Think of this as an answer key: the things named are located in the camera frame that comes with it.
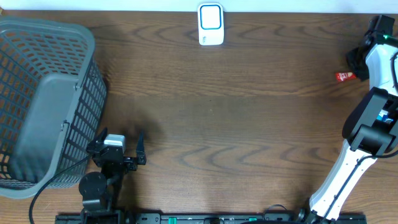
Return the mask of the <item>red Nescafe coffee stick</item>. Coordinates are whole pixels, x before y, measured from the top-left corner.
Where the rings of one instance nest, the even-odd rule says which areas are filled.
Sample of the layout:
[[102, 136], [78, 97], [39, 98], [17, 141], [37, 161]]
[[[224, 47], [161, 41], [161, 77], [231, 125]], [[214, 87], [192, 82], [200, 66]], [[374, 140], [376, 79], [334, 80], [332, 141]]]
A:
[[357, 76], [353, 72], [338, 72], [335, 73], [335, 77], [338, 82], [357, 79]]

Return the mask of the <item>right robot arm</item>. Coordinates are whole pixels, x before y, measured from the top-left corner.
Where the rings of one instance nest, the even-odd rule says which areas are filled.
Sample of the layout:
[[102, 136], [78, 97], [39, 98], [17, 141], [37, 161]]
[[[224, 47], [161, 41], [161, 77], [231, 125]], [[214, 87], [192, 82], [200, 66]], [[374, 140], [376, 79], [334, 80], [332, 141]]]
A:
[[397, 39], [394, 18], [374, 16], [358, 47], [346, 54], [350, 72], [341, 81], [369, 80], [369, 92], [348, 116], [340, 155], [296, 223], [366, 223], [365, 215], [341, 208], [361, 176], [377, 160], [397, 155]]

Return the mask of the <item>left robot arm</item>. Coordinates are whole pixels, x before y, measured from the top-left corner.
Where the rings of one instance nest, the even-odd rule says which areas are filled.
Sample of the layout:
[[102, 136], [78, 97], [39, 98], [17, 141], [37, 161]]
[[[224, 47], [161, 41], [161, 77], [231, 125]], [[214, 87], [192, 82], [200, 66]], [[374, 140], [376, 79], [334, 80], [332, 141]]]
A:
[[80, 180], [78, 190], [82, 196], [83, 223], [136, 222], [135, 216], [118, 208], [117, 203], [124, 176], [146, 164], [144, 134], [139, 134], [134, 157], [125, 156], [125, 150], [125, 136], [109, 134], [106, 128], [88, 143], [86, 151], [101, 170], [89, 172]]

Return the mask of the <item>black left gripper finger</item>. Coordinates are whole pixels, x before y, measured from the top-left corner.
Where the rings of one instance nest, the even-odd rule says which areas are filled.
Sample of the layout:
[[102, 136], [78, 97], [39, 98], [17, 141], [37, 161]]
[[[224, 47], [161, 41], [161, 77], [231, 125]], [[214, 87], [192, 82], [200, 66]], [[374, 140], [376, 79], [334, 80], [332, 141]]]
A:
[[136, 146], [136, 156], [138, 158], [145, 158], [145, 147], [144, 147], [144, 133], [140, 132], [138, 140], [137, 140], [137, 146]]
[[108, 135], [108, 129], [104, 128], [94, 139], [91, 141], [92, 146], [102, 145]]

